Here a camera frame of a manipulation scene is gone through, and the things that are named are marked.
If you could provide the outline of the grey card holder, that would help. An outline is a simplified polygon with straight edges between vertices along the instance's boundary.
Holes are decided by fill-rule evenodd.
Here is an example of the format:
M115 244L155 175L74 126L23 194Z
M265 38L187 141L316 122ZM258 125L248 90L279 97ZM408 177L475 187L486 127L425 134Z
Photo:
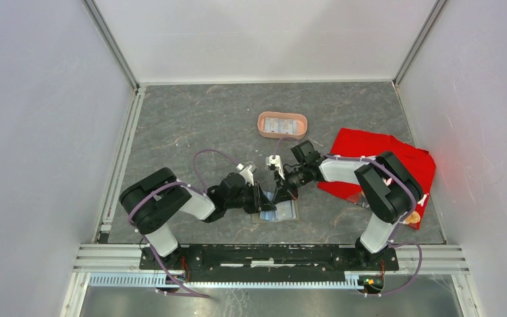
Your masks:
M276 208L275 211L262 211L252 214L252 223L276 223L300 219L298 204L295 200L280 202L276 204Z

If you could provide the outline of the grey credit card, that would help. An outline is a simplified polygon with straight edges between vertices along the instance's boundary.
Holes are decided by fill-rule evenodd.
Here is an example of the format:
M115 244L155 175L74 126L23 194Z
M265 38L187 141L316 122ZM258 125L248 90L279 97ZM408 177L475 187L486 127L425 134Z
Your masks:
M279 118L266 117L264 131L267 133L279 133Z
M298 133L298 122L290 118L279 118L279 133L296 135Z

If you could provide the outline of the pink oval tray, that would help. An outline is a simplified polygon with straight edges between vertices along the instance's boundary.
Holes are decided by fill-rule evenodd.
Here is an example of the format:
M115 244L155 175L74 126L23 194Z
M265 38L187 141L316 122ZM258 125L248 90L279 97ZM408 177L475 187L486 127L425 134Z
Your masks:
M269 139L302 139L308 131L308 120L302 114L265 111L258 116L257 130Z

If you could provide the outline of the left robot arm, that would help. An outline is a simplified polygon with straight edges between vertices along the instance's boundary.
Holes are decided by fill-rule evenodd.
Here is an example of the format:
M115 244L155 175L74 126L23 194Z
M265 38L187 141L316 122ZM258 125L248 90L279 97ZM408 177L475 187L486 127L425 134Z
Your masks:
M176 213L212 223L229 209L242 209L247 214L277 210L251 172L231 172L220 184L202 192L167 167L126 188L119 203L129 224L156 251L155 259L165 269L175 268L181 260L179 243L167 225Z

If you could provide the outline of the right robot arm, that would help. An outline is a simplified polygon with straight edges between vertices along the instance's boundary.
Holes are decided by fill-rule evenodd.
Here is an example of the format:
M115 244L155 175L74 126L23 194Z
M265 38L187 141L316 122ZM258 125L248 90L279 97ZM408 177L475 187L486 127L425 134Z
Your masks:
M370 157L321 154L310 141L291 149L297 163L286 170L277 153L266 158L274 172L273 202L295 200L298 189L310 182L339 182L361 188L372 216L357 240L355 262L372 269L381 262L381 251L390 246L398 224L417 208L424 190L417 179L391 151Z

